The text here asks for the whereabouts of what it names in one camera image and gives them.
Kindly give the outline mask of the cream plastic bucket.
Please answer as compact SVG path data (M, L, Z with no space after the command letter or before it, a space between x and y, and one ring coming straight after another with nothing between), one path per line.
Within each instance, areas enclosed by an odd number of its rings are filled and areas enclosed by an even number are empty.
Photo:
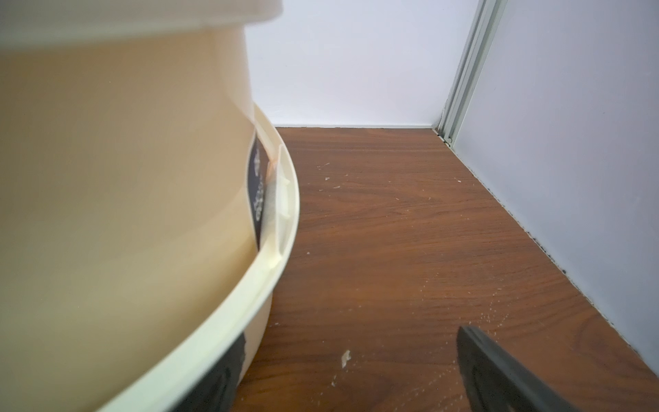
M245 29L282 9L1 4L2 410L173 411L245 334L242 380L290 248Z

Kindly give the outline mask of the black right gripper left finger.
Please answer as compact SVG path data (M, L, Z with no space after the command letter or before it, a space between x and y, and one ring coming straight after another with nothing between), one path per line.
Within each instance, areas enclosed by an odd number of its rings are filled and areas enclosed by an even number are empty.
M245 361L245 334L241 334L207 374L173 408L176 412L231 410Z

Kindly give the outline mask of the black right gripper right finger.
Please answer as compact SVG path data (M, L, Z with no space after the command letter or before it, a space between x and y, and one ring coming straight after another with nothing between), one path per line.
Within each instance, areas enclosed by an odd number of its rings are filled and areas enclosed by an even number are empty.
M456 348L471 410L577 410L480 328L459 327Z

